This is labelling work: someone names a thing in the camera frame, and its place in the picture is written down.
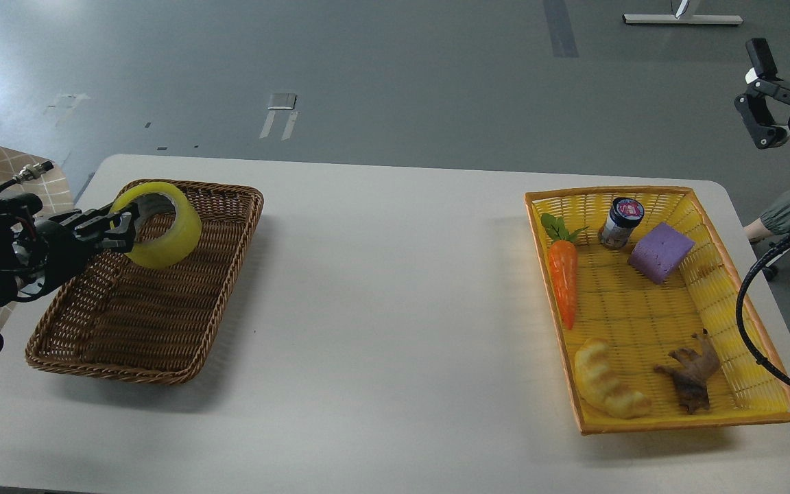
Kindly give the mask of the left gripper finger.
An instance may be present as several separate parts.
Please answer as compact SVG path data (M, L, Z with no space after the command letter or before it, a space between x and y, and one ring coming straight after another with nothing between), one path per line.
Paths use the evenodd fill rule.
M117 253L129 253L134 250L136 243L136 231L126 229L126 231L116 231L107 229L90 234L87 239L86 250L90 253L100 253L110 250Z
M66 219L66 228L75 234L104 233L110 229L118 229L122 223L126 228L134 228L135 222L141 219L140 209L136 205L128 205L120 210L113 211L113 205L102 209L88 209L75 211Z

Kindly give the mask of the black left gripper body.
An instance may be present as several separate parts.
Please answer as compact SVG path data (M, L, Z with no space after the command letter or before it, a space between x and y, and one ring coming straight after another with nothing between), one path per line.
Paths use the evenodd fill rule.
M30 266L42 269L25 285L25 295L45 295L82 273L94 256L91 243L76 228L85 218L41 218L35 221L40 247L32 248Z

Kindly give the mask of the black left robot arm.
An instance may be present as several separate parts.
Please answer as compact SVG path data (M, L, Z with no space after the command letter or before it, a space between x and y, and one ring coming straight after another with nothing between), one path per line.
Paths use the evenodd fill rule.
M128 253L134 247L144 218L135 203L40 216L38 196L9 192L51 169L49 161L26 165L0 184L0 307L40 299L84 272L92 257L106 250Z

